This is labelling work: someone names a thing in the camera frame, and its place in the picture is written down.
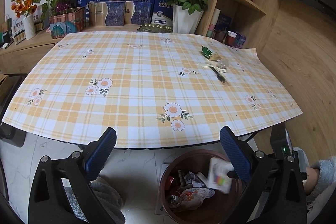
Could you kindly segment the person's right hand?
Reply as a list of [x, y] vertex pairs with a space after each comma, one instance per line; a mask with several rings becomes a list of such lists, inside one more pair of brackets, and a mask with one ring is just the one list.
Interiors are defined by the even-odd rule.
[[319, 179], [319, 169], [306, 167], [307, 178], [303, 181], [303, 188], [306, 194], [311, 193], [317, 185]]

